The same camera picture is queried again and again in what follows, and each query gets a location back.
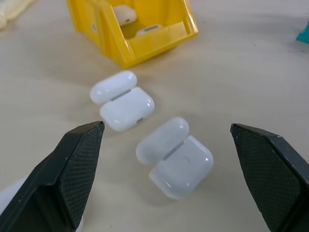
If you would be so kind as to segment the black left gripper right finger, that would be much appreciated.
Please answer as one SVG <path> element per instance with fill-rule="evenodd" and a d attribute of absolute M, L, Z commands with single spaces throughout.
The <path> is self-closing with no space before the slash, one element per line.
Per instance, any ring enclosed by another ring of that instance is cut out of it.
<path fill-rule="evenodd" d="M 271 232 L 309 232 L 309 163 L 280 135 L 232 124 L 246 185 Z"/>

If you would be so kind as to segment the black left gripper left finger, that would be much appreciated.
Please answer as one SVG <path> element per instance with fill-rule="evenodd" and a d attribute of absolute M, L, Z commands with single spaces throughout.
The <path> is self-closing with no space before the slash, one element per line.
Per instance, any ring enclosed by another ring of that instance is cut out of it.
<path fill-rule="evenodd" d="M 0 232 L 81 232 L 105 125 L 65 133 L 30 174 L 0 190 Z"/>

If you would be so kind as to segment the yellow plastic bin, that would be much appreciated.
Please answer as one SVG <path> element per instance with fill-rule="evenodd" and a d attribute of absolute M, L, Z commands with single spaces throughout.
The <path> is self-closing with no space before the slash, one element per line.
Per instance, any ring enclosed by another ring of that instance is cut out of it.
<path fill-rule="evenodd" d="M 189 0 L 67 0 L 67 4 L 75 30 L 124 69 L 198 35 Z M 123 4 L 136 11 L 137 20 L 120 26 L 113 7 Z M 154 24 L 162 27 L 135 36 L 138 30 Z"/>

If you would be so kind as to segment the teal object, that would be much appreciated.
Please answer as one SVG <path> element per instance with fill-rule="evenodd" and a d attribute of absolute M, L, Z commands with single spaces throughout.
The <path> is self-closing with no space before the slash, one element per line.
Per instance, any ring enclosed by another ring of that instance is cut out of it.
<path fill-rule="evenodd" d="M 302 32 L 296 38 L 297 41 L 309 44 L 309 21 Z"/>

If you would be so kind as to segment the cream knitted cloth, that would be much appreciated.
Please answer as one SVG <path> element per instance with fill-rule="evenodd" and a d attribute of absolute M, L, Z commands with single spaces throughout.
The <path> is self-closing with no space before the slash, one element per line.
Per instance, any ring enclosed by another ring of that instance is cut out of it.
<path fill-rule="evenodd" d="M 0 0 L 0 31 L 18 18 L 36 0 Z"/>

